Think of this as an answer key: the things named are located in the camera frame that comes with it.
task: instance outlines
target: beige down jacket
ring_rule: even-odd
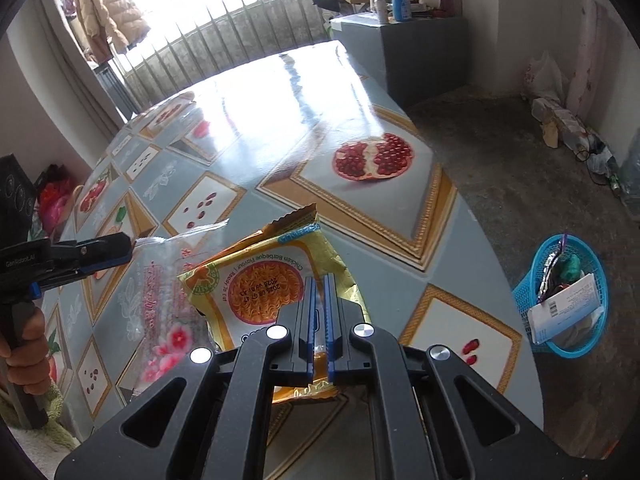
[[[119,54],[142,41],[150,30],[132,0],[80,0],[80,10],[89,37],[100,34],[103,26]]]

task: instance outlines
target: concrete floor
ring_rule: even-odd
[[[567,232],[598,255],[609,285],[599,345],[566,360],[537,354],[545,431],[575,456],[601,457],[626,428],[640,396],[640,237],[609,187],[591,182],[566,147],[544,145],[519,97],[445,95],[408,111],[434,147],[494,247],[511,286],[538,246]]]

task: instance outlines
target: pomegranate half image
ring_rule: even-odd
[[[401,137],[383,134],[345,142],[335,150],[335,173],[348,180],[377,180],[403,174],[411,166],[414,150]]]

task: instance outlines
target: patterned tablecloth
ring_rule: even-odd
[[[359,142],[365,160],[355,150],[345,162]],[[491,245],[412,122],[340,43],[248,63],[132,120],[87,180],[63,239],[170,237],[228,219],[198,241],[213,254],[308,203],[374,324],[404,344],[459,354],[478,339],[465,358],[475,355],[478,372],[542,427],[535,364]],[[56,379],[80,439],[130,401],[141,275],[134,259],[44,297],[47,336],[55,330],[60,346]],[[370,446],[356,392],[278,406],[265,477],[371,478]]]

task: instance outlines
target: black speaker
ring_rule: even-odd
[[[0,157],[0,249],[27,241],[36,198],[14,154]]]

